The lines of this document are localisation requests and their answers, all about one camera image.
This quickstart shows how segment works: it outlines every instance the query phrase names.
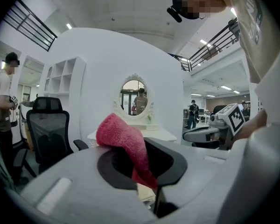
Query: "chair armrest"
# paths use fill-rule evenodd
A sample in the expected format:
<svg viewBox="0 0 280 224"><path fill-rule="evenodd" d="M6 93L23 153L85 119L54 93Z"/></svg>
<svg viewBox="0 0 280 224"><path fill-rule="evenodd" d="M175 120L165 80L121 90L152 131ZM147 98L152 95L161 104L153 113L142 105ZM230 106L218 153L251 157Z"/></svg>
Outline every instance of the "chair armrest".
<svg viewBox="0 0 280 224"><path fill-rule="evenodd" d="M14 167L22 168L27 155L27 149L21 149L14 158Z"/></svg>
<svg viewBox="0 0 280 224"><path fill-rule="evenodd" d="M88 145L85 144L82 140L74 140L74 144L77 146L79 150L88 149Z"/></svg>

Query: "person standing in background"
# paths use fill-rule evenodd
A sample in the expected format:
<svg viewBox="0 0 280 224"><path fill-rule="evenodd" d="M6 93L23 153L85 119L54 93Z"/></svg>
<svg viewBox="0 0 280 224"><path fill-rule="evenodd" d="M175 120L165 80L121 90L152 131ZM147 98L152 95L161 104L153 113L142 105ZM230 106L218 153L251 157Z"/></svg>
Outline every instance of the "person standing in background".
<svg viewBox="0 0 280 224"><path fill-rule="evenodd" d="M14 168L15 152L13 149L13 133L9 119L10 109L15 110L17 105L9 100L9 76L19 67L18 56L12 52L5 58L5 67L0 70L0 151L5 167L11 175L15 185L28 183L28 178L21 178L19 171Z"/></svg>
<svg viewBox="0 0 280 224"><path fill-rule="evenodd" d="M188 129L191 129L192 124L193 124L192 129L196 128L195 115L197 115L198 112L199 112L199 107L198 105L196 105L196 101L192 100L192 105L188 110L189 113Z"/></svg>
<svg viewBox="0 0 280 224"><path fill-rule="evenodd" d="M135 98L134 103L136 104L136 115L141 114L147 106L147 98L144 96L145 90L140 88L139 95Z"/></svg>
<svg viewBox="0 0 280 224"><path fill-rule="evenodd" d="M242 106L243 106L243 116L245 118L245 121L247 122L250 119L250 109L247 106L247 103L245 101L242 102Z"/></svg>

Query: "red cloth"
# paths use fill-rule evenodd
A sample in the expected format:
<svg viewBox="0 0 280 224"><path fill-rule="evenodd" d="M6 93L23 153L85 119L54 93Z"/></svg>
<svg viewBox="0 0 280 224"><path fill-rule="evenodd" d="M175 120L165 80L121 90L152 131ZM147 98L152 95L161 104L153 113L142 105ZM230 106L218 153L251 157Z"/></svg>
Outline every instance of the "red cloth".
<svg viewBox="0 0 280 224"><path fill-rule="evenodd" d="M145 142L138 129L112 113L99 125L96 137L99 145L123 147L134 164L132 179L149 188L157 188L157 180L149 170Z"/></svg>

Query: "brown wall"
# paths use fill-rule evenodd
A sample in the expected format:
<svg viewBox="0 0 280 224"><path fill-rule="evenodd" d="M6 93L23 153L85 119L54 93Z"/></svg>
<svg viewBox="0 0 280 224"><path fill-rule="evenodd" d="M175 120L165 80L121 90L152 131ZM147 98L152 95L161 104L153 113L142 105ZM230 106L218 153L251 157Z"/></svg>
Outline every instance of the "brown wall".
<svg viewBox="0 0 280 224"><path fill-rule="evenodd" d="M233 103L241 104L244 101L250 101L250 95L237 95L223 98L206 99L206 109L213 111L217 105L229 105Z"/></svg>

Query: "chair headrest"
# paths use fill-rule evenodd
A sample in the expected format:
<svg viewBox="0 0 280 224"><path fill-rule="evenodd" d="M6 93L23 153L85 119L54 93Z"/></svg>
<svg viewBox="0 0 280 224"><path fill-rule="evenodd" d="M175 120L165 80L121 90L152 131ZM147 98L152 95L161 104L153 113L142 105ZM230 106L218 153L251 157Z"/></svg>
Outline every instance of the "chair headrest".
<svg viewBox="0 0 280 224"><path fill-rule="evenodd" d="M35 113L59 113L63 111L60 99L54 97L36 98L32 110Z"/></svg>

